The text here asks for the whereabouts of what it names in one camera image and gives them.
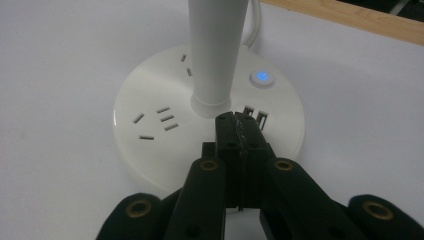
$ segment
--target white cable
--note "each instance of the white cable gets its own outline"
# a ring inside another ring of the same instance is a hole
[[[252,0],[253,17],[255,18],[255,26],[253,27],[252,33],[246,40],[245,45],[250,49],[256,41],[261,27],[261,4],[259,0]]]

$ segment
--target brass screw hole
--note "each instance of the brass screw hole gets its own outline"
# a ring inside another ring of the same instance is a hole
[[[369,215],[378,218],[380,220],[389,221],[394,217],[393,212],[385,207],[383,204],[374,202],[374,201],[366,201],[362,204],[362,208]]]
[[[130,218],[139,218],[152,210],[152,203],[146,199],[135,200],[127,206],[126,213]]]
[[[213,171],[218,168],[218,163],[212,160],[206,160],[200,163],[200,168],[205,171]]]
[[[293,169],[293,164],[288,161],[280,160],[274,163],[274,166],[281,171],[290,171]]]

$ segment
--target mounting hole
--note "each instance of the mounting hole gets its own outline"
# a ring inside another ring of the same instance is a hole
[[[290,171],[293,169],[293,164],[285,160],[275,162],[274,166],[281,171]]]
[[[143,217],[152,210],[152,203],[146,199],[136,200],[127,206],[126,213],[130,218]]]
[[[330,227],[328,229],[330,235],[335,239],[345,239],[346,233],[338,227]]]
[[[362,208],[369,215],[381,220],[389,221],[394,217],[394,214],[390,209],[378,202],[366,201],[362,204]]]
[[[213,171],[218,168],[218,163],[212,160],[206,160],[200,163],[200,168],[205,171]]]
[[[200,236],[200,227],[193,224],[186,227],[185,234],[189,238],[197,238]]]

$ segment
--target round power strip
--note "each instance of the round power strip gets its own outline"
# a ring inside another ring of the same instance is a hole
[[[190,46],[162,51],[138,66],[115,102],[114,133],[122,160],[142,192],[165,197],[184,184],[202,143],[215,141],[215,119],[198,116]],[[231,90],[233,112],[258,119],[278,157],[296,159],[305,121],[296,90],[272,64],[241,47]]]

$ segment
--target wooden edge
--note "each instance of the wooden edge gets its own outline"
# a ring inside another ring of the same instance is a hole
[[[387,37],[424,45],[424,23],[335,0],[261,0]]]

